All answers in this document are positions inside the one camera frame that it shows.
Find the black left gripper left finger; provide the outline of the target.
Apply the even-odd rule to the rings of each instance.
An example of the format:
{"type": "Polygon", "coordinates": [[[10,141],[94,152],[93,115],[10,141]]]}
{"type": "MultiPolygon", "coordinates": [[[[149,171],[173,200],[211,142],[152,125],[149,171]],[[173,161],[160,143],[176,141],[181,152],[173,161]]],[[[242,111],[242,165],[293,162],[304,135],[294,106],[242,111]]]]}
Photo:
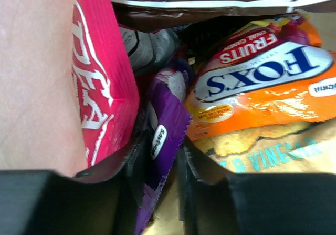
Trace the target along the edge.
{"type": "Polygon", "coordinates": [[[132,138],[73,178],[1,171],[1,234],[135,234],[149,144],[132,138]]]}

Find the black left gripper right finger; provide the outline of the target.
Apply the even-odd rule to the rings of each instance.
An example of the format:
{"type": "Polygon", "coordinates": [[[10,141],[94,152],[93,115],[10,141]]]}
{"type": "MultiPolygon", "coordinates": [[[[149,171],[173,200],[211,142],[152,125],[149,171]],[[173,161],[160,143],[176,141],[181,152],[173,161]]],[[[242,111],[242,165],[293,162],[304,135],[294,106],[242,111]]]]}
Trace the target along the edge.
{"type": "Polygon", "coordinates": [[[185,138],[177,155],[185,234],[335,234],[335,175],[233,173],[185,138]]]}

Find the tan kraft chips bag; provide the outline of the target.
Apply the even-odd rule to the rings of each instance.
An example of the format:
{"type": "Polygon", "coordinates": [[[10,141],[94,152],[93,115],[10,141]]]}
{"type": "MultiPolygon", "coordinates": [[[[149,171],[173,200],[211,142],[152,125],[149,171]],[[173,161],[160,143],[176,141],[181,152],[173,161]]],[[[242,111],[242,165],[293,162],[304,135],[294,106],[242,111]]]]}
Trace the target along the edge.
{"type": "Polygon", "coordinates": [[[235,173],[335,173],[335,120],[244,129],[194,145],[235,173]]]}

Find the purple Fox's berries bag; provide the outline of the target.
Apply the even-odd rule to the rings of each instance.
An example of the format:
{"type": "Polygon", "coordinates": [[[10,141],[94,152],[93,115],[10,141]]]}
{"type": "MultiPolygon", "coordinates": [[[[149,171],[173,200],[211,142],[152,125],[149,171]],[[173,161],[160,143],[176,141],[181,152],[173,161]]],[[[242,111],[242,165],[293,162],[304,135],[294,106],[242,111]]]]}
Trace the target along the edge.
{"type": "Polygon", "coordinates": [[[145,229],[183,142],[191,120],[183,101],[192,80],[188,62],[174,59],[155,75],[149,87],[145,122],[151,143],[146,151],[144,195],[135,234],[145,229]]]}

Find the large red snack bag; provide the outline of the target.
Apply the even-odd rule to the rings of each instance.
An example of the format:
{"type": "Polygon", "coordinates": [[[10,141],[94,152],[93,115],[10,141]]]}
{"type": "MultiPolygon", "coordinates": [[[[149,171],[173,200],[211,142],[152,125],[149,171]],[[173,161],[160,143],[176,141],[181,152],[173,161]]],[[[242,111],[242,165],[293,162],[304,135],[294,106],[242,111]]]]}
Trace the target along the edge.
{"type": "Polygon", "coordinates": [[[75,0],[72,22],[72,75],[93,166],[129,141],[139,93],[111,1],[75,0]]]}

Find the orange Fox's candy bag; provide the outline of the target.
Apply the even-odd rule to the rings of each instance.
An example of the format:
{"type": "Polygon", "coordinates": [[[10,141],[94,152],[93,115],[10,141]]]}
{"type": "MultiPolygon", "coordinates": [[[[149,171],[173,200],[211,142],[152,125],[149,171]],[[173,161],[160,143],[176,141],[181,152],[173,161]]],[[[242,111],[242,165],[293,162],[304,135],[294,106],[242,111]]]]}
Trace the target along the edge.
{"type": "Polygon", "coordinates": [[[321,45],[298,12],[252,21],[221,41],[185,101],[188,137],[335,118],[335,54],[321,45]]]}

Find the small red white packet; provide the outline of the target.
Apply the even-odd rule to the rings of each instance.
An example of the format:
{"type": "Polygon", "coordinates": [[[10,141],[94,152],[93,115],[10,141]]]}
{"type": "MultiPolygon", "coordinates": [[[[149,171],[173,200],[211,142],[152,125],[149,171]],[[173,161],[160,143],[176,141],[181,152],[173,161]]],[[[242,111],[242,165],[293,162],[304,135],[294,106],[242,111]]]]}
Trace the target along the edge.
{"type": "Polygon", "coordinates": [[[172,29],[144,33],[119,28],[135,76],[159,71],[169,62],[181,45],[172,29]]]}

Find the brown snack bag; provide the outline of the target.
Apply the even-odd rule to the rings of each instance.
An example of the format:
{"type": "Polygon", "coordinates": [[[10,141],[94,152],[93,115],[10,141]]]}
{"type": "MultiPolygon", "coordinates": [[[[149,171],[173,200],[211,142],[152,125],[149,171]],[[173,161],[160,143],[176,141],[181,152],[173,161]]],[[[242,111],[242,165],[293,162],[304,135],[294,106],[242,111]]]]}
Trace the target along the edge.
{"type": "Polygon", "coordinates": [[[111,0],[117,20],[128,28],[151,32],[219,16],[269,16],[334,12],[335,0],[111,0]]]}

